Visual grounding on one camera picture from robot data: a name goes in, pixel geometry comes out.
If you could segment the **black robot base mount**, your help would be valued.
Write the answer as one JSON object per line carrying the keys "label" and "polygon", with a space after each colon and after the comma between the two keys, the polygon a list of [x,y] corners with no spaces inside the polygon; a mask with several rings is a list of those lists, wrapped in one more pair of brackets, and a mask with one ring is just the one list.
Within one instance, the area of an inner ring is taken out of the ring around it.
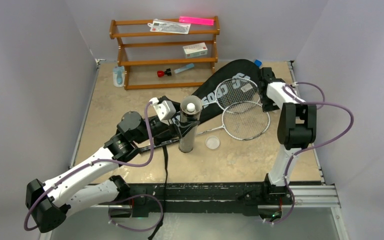
{"label": "black robot base mount", "polygon": [[132,204],[135,218],[150,213],[242,214],[277,217],[282,207],[294,205],[294,195],[268,194],[262,182],[126,183],[118,175],[109,180],[117,196],[113,205]]}

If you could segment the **white feather shuttlecock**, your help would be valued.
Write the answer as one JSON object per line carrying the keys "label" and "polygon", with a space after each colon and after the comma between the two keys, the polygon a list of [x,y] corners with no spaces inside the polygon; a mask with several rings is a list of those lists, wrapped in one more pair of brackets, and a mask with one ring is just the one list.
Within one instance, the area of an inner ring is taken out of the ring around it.
{"label": "white feather shuttlecock", "polygon": [[196,106],[194,103],[190,102],[186,105],[186,110],[190,113],[193,113],[196,110]]}

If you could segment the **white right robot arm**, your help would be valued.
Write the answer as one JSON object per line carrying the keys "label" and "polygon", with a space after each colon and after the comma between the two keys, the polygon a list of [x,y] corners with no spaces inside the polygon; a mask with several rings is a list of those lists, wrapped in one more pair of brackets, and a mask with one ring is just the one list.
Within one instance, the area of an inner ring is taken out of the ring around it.
{"label": "white right robot arm", "polygon": [[291,85],[275,77],[270,67],[260,69],[258,94],[262,111],[280,110],[277,139],[280,144],[275,163],[267,173],[260,196],[268,204],[274,203],[281,194],[289,194],[289,177],[298,158],[296,152],[306,149],[316,139],[317,107],[306,105]]}

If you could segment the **black racket bag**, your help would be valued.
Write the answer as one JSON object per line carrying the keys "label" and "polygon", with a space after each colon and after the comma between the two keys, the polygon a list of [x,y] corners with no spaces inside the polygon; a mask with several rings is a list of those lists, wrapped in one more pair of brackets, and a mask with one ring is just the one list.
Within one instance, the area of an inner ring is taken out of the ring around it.
{"label": "black racket bag", "polygon": [[221,67],[191,94],[203,104],[199,121],[204,123],[222,114],[240,95],[256,94],[261,78],[259,67],[247,59],[237,59]]}

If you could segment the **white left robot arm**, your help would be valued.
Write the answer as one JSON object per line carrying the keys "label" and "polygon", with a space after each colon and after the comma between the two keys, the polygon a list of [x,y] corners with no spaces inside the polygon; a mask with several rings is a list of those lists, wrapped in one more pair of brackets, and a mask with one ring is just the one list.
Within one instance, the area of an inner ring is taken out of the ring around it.
{"label": "white left robot arm", "polygon": [[151,98],[143,113],[126,112],[115,134],[89,158],[49,180],[30,181],[26,187],[28,212],[24,230],[47,233],[88,207],[107,202],[122,205],[129,201],[131,189],[121,176],[112,176],[93,187],[91,182],[121,167],[148,166],[159,136],[182,136],[198,125],[197,120],[180,122],[180,113],[188,108],[190,104],[165,96]]}

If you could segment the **black shuttlecock tube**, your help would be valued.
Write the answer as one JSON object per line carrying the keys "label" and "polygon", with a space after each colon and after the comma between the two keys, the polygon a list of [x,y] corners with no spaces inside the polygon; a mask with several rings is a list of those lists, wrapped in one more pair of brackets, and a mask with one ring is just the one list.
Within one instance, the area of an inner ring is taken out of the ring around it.
{"label": "black shuttlecock tube", "polygon": [[185,97],[180,103],[179,129],[181,131],[181,139],[178,148],[183,153],[189,153],[194,148],[202,109],[202,101],[195,95]]}

